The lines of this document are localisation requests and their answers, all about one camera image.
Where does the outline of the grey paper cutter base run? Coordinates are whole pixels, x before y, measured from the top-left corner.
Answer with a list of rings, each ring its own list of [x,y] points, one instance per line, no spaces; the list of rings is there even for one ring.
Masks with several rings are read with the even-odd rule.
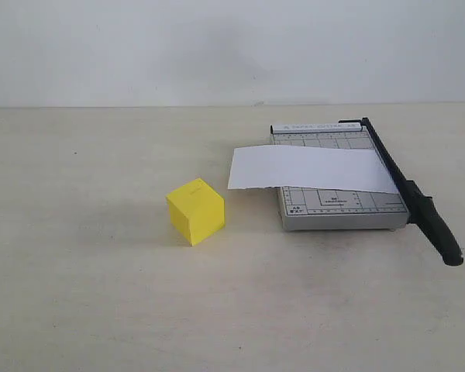
[[[270,127],[275,145],[374,150],[374,140],[360,120],[330,124],[279,124]],[[278,188],[280,216],[286,231],[397,229],[408,221],[399,194],[319,188]]]

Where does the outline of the black cutter blade arm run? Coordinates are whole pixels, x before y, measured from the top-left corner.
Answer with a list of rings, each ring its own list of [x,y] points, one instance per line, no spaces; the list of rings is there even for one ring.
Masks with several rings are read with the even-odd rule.
[[[344,119],[339,123],[359,123],[367,128],[375,149],[389,171],[409,211],[408,224],[417,225],[429,242],[436,248],[447,266],[457,267],[463,264],[463,253],[449,226],[440,216],[431,196],[424,195],[413,180],[409,180],[401,172],[378,136],[367,117],[362,119]]]

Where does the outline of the yellow foam cube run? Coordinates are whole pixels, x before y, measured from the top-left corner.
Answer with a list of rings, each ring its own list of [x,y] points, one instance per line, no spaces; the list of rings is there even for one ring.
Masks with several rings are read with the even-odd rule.
[[[166,195],[170,221],[195,246],[226,224],[225,200],[201,178]]]

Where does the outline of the white paper sheet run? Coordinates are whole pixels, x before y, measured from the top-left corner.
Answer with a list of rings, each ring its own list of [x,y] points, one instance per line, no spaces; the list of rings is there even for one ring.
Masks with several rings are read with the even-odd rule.
[[[374,150],[287,145],[234,149],[229,190],[278,187],[398,193]]]

